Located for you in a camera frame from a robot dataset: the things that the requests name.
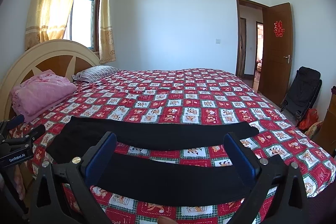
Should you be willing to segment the red plastic bag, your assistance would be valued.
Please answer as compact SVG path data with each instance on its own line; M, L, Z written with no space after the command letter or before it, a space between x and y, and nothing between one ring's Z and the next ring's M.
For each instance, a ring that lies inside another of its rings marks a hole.
M299 129L307 130L314 123L318 122L318 112L316 109L309 109L305 118L299 123Z

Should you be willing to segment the brown wooden cabinet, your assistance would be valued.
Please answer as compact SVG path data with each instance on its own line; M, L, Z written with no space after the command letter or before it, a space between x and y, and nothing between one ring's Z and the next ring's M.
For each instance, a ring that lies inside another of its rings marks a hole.
M336 92L335 86L331 89L331 99L325 118L319 132L313 138L313 141L322 147L330 155L335 152L336 140Z

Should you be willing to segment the red double happiness decal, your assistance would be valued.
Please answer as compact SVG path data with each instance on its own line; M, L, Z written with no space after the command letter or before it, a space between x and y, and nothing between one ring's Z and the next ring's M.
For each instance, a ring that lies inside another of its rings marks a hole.
M281 38L284 35L285 28L283 27L282 21L281 20L276 20L274 22L274 29L273 29L274 35L277 38Z

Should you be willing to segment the black pants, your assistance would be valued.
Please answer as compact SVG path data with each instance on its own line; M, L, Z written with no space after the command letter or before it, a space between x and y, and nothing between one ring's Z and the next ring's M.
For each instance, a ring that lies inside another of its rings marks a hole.
M133 200L167 206L219 205L244 198L222 146L235 133L250 148L260 133L247 122L226 125L133 123L72 117L47 146L58 164L83 156L107 133L117 144L90 167L90 184Z

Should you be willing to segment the striped grey pillow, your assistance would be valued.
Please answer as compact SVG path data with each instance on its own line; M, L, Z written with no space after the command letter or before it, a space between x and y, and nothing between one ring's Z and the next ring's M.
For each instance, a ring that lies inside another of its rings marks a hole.
M104 77L111 76L120 71L120 69L109 66L109 65L99 65L91 67L72 75L74 81L81 81L85 83L94 83L103 79Z

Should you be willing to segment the window with brown frame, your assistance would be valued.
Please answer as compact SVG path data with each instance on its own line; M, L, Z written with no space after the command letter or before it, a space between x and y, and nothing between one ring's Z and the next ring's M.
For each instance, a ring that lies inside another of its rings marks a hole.
M73 0L63 38L98 51L98 12L100 0Z

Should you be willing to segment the cream and brown headboard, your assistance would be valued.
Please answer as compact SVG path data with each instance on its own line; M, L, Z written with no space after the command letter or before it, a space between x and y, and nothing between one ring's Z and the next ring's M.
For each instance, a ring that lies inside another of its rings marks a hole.
M17 59L1 82L1 120L11 118L10 91L34 75L52 70L72 81L72 76L100 64L97 55L80 43L50 40L33 46Z

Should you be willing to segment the black folding chair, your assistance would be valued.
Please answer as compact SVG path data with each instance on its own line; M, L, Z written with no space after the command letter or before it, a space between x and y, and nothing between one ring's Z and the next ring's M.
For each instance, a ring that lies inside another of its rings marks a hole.
M295 118L296 125L305 117L318 97L322 86L321 73L311 68L300 67L281 102L281 110L287 110Z

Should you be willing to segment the folded pink blanket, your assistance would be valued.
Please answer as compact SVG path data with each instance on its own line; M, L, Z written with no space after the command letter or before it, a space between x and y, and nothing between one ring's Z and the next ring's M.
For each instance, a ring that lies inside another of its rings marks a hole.
M47 70L13 87L10 91L12 108L29 123L44 111L56 106L77 90L69 79Z

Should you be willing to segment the right yellow curtain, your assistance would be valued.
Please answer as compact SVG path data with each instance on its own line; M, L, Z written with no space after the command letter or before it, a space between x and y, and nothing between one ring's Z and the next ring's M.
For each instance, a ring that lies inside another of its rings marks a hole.
M100 0L98 12L98 49L101 64L116 60L109 1Z

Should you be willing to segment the brown wooden door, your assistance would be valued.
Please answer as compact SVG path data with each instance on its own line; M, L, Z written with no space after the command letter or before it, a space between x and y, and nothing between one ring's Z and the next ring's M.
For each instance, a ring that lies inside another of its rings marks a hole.
M283 37L274 35L274 22L281 20ZM262 68L258 91L280 106L289 86L291 58L293 55L293 22L290 3L267 7L263 10L264 41ZM290 63L284 56L290 55Z

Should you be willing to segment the yellow patterned bag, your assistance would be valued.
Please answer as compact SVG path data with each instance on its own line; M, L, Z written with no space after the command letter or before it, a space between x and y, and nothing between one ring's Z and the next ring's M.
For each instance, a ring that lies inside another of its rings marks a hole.
M317 133L319 133L321 127L322 127L323 121L315 122L312 124L308 130L305 132L305 135L312 139Z

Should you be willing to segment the red patchwork cartoon bedspread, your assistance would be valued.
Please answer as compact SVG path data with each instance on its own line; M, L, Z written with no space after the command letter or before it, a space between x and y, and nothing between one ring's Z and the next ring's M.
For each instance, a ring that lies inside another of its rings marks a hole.
M46 148L74 117L134 123L226 125L247 122L260 135L252 151L258 158L280 155L303 172L312 223L335 197L335 160L287 120L261 95L236 76L221 70L120 71L92 84L78 82L77 91L28 124L10 131L12 138L44 124L46 134L34 143L27 168L37 174ZM93 188L112 223L150 223L159 215L178 223L227 223L241 201L201 207L167 207Z

